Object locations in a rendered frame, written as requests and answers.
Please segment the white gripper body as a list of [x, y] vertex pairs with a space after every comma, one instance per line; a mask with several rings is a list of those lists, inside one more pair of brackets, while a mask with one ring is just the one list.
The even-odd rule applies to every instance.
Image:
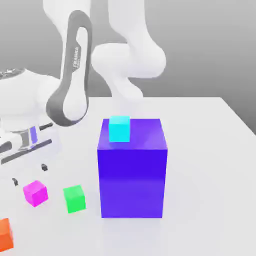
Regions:
[[33, 148], [4, 157], [0, 162], [0, 175], [10, 175], [11, 173], [21, 171], [23, 168], [27, 169], [33, 164], [44, 164], [55, 157], [61, 148], [60, 137], [53, 135]]

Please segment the small magenta cube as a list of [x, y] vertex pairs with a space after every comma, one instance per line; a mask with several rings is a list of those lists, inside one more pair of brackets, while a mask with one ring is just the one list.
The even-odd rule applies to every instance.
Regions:
[[39, 180], [24, 186], [23, 193], [26, 201], [34, 208], [49, 199], [47, 187]]

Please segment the small green cube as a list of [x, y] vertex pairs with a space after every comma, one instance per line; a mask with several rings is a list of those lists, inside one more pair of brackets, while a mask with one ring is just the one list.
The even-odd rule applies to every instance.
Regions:
[[85, 194], [81, 185], [64, 188], [63, 194], [69, 214], [86, 209]]

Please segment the small orange cube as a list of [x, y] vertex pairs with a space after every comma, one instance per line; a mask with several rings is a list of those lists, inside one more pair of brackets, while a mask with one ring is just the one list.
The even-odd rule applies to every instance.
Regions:
[[14, 247], [13, 233], [8, 218], [0, 220], [0, 252]]

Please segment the small cyan cube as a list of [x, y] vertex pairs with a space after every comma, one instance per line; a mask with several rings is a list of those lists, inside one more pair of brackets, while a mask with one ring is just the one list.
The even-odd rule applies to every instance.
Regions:
[[131, 119], [125, 115], [109, 118], [108, 137], [110, 142], [128, 143], [131, 135]]

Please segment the large blue box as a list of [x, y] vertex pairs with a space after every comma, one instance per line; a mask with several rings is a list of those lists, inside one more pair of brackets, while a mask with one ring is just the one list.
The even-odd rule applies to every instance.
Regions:
[[160, 119], [131, 119], [130, 141], [109, 141], [103, 119], [97, 146], [102, 218], [161, 218], [168, 147]]

